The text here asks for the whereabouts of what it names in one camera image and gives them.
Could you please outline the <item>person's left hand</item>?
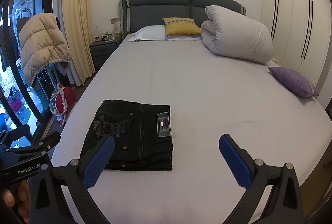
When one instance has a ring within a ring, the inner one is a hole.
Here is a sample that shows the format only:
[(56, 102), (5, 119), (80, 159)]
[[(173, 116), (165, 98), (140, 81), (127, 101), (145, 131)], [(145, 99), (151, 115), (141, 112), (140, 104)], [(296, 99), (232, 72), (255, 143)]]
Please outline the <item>person's left hand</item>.
[(13, 208), (17, 205), (17, 212), (23, 218), (24, 222), (30, 223), (31, 195), (26, 180), (20, 182), (14, 193), (6, 188), (2, 190), (1, 198), (8, 208)]

